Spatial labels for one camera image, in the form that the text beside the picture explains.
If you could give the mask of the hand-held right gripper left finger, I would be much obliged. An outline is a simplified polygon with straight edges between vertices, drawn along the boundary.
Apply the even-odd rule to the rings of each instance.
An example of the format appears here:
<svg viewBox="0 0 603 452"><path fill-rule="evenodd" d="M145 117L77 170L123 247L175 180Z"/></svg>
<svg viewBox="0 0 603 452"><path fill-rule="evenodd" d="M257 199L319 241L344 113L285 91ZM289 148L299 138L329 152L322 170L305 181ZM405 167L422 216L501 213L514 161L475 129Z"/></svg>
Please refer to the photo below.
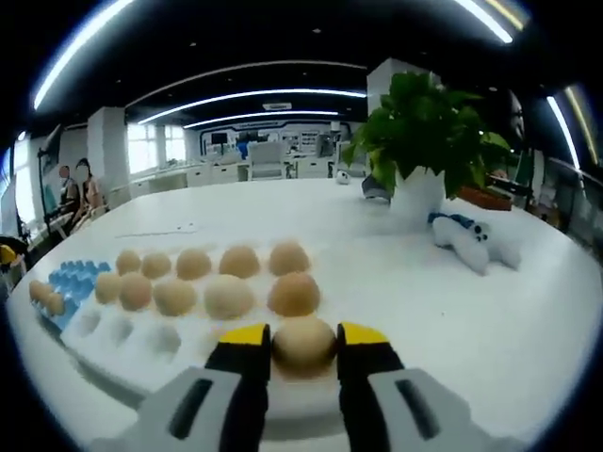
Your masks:
<svg viewBox="0 0 603 452"><path fill-rule="evenodd" d="M223 334L203 367L147 396L137 422L90 451L256 451L268 409L270 327Z"/></svg>

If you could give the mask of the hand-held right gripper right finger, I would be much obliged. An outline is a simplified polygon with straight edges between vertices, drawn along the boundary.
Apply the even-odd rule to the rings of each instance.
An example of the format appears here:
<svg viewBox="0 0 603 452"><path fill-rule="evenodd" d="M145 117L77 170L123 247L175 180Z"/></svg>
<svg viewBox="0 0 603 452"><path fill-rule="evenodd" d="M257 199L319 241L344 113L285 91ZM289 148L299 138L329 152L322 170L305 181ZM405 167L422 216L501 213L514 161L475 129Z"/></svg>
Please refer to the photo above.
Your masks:
<svg viewBox="0 0 603 452"><path fill-rule="evenodd" d="M336 336L339 406L352 451L519 451L488 434L468 403L427 372L407 368L372 328L341 322Z"/></svg>

